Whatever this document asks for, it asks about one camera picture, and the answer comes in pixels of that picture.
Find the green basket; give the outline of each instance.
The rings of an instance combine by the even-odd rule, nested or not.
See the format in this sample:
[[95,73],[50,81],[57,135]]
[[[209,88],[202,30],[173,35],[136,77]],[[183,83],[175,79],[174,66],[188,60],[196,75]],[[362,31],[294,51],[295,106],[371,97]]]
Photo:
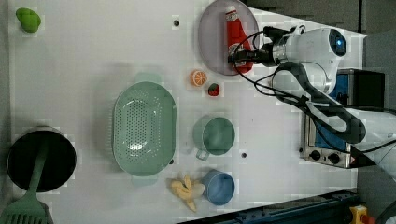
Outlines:
[[131,175],[158,174],[175,154],[177,109],[161,85],[139,82],[124,91],[115,106],[113,153]]

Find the white table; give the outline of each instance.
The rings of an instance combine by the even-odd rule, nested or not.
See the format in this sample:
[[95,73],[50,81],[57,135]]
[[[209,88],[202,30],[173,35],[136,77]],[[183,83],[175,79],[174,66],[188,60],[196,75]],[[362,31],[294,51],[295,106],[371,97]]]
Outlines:
[[[175,223],[241,209],[355,188],[357,171],[299,158],[302,113],[265,97],[240,77],[209,71],[199,54],[196,30],[212,1],[9,1],[10,80],[13,141],[36,125],[59,129],[74,143],[78,165],[64,186],[38,195],[55,223]],[[35,35],[20,30],[19,7],[35,9],[42,25]],[[307,30],[323,25],[252,9],[265,25]],[[180,19],[178,29],[173,20]],[[351,48],[344,67],[360,68],[364,35],[344,31]],[[187,81],[204,69],[223,89],[216,99]],[[256,66],[252,77],[275,68]],[[136,74],[157,73],[177,102],[175,164],[156,184],[137,187],[111,151],[112,109]],[[195,159],[191,127],[216,113],[236,127],[236,142],[224,156]],[[236,192],[224,206],[196,200],[194,214],[174,196],[169,180],[200,178],[211,168],[233,176]],[[16,197],[23,190],[13,186]]]

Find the ketchup bottle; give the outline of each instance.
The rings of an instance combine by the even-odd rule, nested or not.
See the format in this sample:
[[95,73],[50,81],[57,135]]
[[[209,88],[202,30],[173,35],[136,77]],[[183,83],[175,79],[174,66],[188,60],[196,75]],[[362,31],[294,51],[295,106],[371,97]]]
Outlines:
[[[225,13],[225,20],[227,21],[227,46],[228,46],[228,54],[231,55],[234,53],[236,47],[238,47],[239,43],[244,41],[247,38],[244,29],[242,28],[241,21],[239,20],[238,13],[236,13],[236,9],[234,6],[227,7],[227,11]],[[248,43],[248,40],[241,46],[242,49],[251,50],[251,47]],[[253,62],[240,62],[236,63],[236,67],[238,70],[245,74],[253,67]]]

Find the frying pan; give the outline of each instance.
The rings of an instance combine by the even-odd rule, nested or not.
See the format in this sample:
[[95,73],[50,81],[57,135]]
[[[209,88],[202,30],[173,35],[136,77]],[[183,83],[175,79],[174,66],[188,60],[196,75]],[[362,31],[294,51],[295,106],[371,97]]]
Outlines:
[[23,134],[8,152],[7,173],[21,189],[29,188],[35,158],[43,138],[49,143],[49,151],[37,192],[59,188],[76,168],[76,151],[61,132],[51,127],[33,128]]

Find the blue cup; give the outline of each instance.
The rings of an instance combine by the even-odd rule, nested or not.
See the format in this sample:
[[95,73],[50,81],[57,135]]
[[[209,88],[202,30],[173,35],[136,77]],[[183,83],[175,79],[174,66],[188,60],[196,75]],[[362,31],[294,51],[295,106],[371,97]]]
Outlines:
[[231,200],[235,183],[230,175],[211,170],[202,179],[205,185],[204,195],[214,205],[224,205]]

